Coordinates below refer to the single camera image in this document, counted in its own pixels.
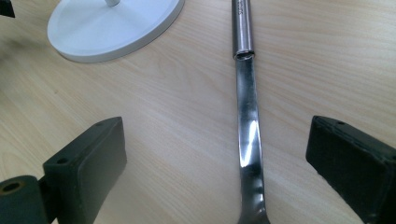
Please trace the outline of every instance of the reflective metal surface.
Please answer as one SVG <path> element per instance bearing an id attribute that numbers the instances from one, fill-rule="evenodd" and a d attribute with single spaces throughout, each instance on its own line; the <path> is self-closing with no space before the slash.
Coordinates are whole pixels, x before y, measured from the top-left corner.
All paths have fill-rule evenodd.
<path id="1" fill-rule="evenodd" d="M 262 147 L 253 56 L 236 60 L 242 212 L 239 224 L 270 223 L 265 210 Z"/>
<path id="2" fill-rule="evenodd" d="M 242 209 L 238 224 L 269 224 L 264 200 L 249 0 L 233 0 L 233 57 L 238 98 Z"/>

